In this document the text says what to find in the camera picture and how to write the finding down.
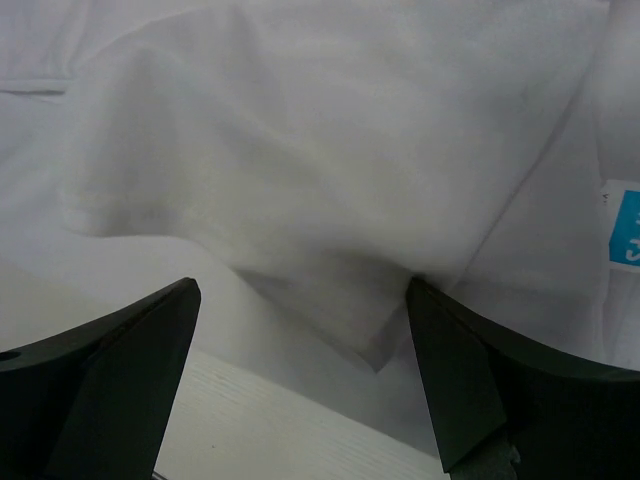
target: tag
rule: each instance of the tag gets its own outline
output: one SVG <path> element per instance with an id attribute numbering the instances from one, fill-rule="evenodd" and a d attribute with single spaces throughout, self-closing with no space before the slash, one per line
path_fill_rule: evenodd
<path id="1" fill-rule="evenodd" d="M 602 188 L 611 268 L 640 272 L 640 183 L 609 180 Z"/>

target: blue and white tag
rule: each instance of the blue and white tag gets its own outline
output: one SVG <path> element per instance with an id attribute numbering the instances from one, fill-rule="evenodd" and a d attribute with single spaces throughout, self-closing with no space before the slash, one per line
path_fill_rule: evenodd
<path id="1" fill-rule="evenodd" d="M 611 268 L 640 273 L 640 184 L 609 180 L 602 188 Z"/>

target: blue label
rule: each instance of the blue label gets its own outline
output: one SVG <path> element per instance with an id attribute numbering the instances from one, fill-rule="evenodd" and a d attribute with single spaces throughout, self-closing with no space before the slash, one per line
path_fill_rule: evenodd
<path id="1" fill-rule="evenodd" d="M 640 267 L 640 192 L 624 192 L 609 240 L 609 259 Z"/>

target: folded cloth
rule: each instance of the folded cloth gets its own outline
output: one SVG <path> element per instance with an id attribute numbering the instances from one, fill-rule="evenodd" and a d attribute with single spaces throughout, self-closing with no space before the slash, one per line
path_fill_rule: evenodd
<path id="1" fill-rule="evenodd" d="M 197 241 L 374 367 L 416 271 L 597 357 L 606 245 L 576 92 L 607 8 L 247 0 L 148 23 L 78 69 L 52 126 L 66 224 Z"/>

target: white cloth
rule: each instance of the white cloth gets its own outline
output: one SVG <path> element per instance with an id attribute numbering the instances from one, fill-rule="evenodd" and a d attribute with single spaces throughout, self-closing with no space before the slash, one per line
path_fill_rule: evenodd
<path id="1" fill-rule="evenodd" d="M 577 0 L 272 0 L 152 22 L 68 90 L 66 222 L 195 240 L 374 366 L 412 272 L 601 358 L 588 101 L 567 112 L 606 17 Z"/>

